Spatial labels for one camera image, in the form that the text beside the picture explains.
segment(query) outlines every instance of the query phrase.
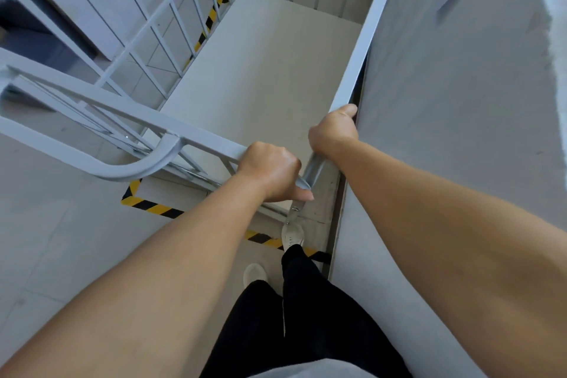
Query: leg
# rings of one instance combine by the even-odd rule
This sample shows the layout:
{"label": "leg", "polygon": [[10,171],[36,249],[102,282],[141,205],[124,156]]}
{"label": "leg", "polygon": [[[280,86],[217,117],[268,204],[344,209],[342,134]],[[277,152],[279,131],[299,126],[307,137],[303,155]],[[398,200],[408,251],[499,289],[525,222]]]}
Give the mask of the leg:
{"label": "leg", "polygon": [[244,378],[283,366],[282,298],[266,281],[240,295],[216,340],[201,378]]}
{"label": "leg", "polygon": [[380,378],[411,377],[372,317],[323,278],[300,245],[287,249],[282,267],[285,339],[296,363],[336,359]]}

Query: metal railing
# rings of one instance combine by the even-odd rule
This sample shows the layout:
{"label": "metal railing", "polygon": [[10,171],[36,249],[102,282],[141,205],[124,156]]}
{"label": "metal railing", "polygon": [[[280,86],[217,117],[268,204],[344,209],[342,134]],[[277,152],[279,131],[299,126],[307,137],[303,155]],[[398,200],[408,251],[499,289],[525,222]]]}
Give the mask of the metal railing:
{"label": "metal railing", "polygon": [[[195,126],[182,123],[161,114],[158,110],[135,102],[111,79],[111,75],[120,64],[126,61],[128,56],[131,56],[165,99],[171,94],[167,93],[152,75],[148,66],[144,64],[137,54],[135,47],[147,31],[152,31],[163,46],[176,72],[182,76],[187,71],[190,64],[182,68],[176,62],[171,50],[167,47],[163,36],[161,36],[156,27],[156,21],[160,14],[166,9],[171,9],[191,49],[192,58],[195,59],[198,56],[202,45],[197,51],[194,50],[194,45],[190,41],[187,31],[183,28],[183,21],[179,16],[174,0],[163,0],[153,13],[148,12],[141,0],[135,0],[145,18],[145,23],[131,40],[128,42],[120,40],[124,50],[105,69],[97,65],[63,31],[57,21],[46,10],[42,9],[37,0],[18,1],[83,62],[92,68],[99,75],[99,79],[95,84],[89,84],[30,59],[0,49],[0,65],[2,66],[0,68],[0,90],[11,86],[24,91],[43,104],[76,121],[99,137],[138,157],[139,160],[128,165],[108,165],[72,146],[63,144],[2,116],[0,116],[1,133],[64,163],[107,180],[133,180],[155,173],[160,169],[166,169],[209,190],[217,188],[221,180],[209,177],[206,168],[199,166],[183,150],[183,147],[186,145],[192,145],[197,149],[217,156],[222,161],[229,175],[235,173],[235,164],[238,163],[243,155],[245,151],[244,146]],[[343,0],[341,3],[339,16],[342,16],[344,13],[346,1]],[[386,1],[373,0],[330,110],[348,103]],[[209,29],[205,24],[198,0],[193,0],[193,2],[197,8],[203,32],[208,39],[212,29]],[[315,0],[315,9],[318,3],[319,0]],[[223,15],[217,3],[214,4],[214,9],[218,20],[222,21]],[[105,84],[112,87],[117,94],[104,90],[102,87]],[[125,123],[122,118],[136,122],[144,128],[153,131],[160,137],[159,143],[157,145],[149,143],[140,133]],[[180,156],[184,162],[180,163],[177,156]],[[298,185],[302,188],[313,187],[321,168],[322,159],[312,156],[304,171],[303,178],[298,180]],[[272,208],[270,205],[265,206],[270,212],[282,215],[282,212],[276,208]]]}

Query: hand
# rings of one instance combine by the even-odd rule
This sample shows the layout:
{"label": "hand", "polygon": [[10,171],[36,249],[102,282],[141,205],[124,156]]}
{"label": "hand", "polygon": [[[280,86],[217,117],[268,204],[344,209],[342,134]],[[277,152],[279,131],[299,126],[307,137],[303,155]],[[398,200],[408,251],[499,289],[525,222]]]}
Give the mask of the hand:
{"label": "hand", "polygon": [[332,159],[333,153],[344,141],[358,140],[353,116],[358,108],[349,103],[328,113],[321,123],[309,129],[309,145],[316,154]]}
{"label": "hand", "polygon": [[264,202],[312,201],[311,190],[295,185],[301,161],[282,146],[254,142],[238,165],[237,175],[249,177],[264,193]]}

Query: hazard tape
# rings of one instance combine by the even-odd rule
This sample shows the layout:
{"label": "hazard tape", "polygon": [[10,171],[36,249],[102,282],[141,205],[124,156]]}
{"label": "hazard tape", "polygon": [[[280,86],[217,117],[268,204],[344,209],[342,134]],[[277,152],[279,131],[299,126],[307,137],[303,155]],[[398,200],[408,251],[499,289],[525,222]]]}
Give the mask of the hazard tape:
{"label": "hazard tape", "polygon": [[[229,0],[216,0],[216,4],[217,4],[219,9],[221,8],[221,5],[224,5],[228,2],[229,2]],[[207,20],[205,21],[205,26],[207,27],[207,30],[211,31],[211,28],[213,27],[213,24],[214,24],[215,21],[216,21],[216,9],[214,9],[214,5],[213,5],[211,10],[209,11],[209,16],[207,17]],[[207,38],[207,36],[205,35],[205,32],[202,31],[201,36],[199,36],[198,42],[195,44],[195,52],[199,51],[199,48],[201,48],[201,45],[203,45],[206,38]],[[189,57],[189,59],[187,60],[187,63],[185,63],[185,68],[189,65],[189,63],[191,63],[191,60],[193,60],[192,54]]]}
{"label": "hazard tape", "polygon": [[[163,215],[164,217],[171,219],[177,218],[184,213],[184,211],[180,211],[169,206],[161,205],[159,203],[147,201],[146,199],[137,197],[136,193],[138,192],[138,188],[140,187],[141,183],[142,180],[135,180],[130,183],[128,189],[126,190],[126,193],[124,193],[124,196],[122,196],[122,200],[120,201],[122,205],[138,208],[139,210],[151,212],[156,215]],[[283,250],[284,248],[284,246],[282,245],[282,240],[280,238],[272,238],[265,233],[259,233],[252,230],[247,230],[245,232],[245,239],[257,244],[276,248],[278,250]],[[316,262],[326,263],[330,265],[329,253],[317,251],[307,246],[303,247],[303,251],[310,259],[315,260]]]}

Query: shoe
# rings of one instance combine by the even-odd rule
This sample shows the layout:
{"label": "shoe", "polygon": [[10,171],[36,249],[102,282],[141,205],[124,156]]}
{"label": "shoe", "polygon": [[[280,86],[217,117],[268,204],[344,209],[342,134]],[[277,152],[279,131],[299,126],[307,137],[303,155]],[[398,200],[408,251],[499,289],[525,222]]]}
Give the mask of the shoe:
{"label": "shoe", "polygon": [[282,227],[282,245],[283,251],[295,244],[303,246],[303,241],[305,239],[305,233],[303,232],[303,227],[298,223],[284,224]]}
{"label": "shoe", "polygon": [[266,274],[264,268],[258,263],[251,263],[246,267],[245,274],[242,278],[245,288],[259,279],[268,282],[268,274]]}

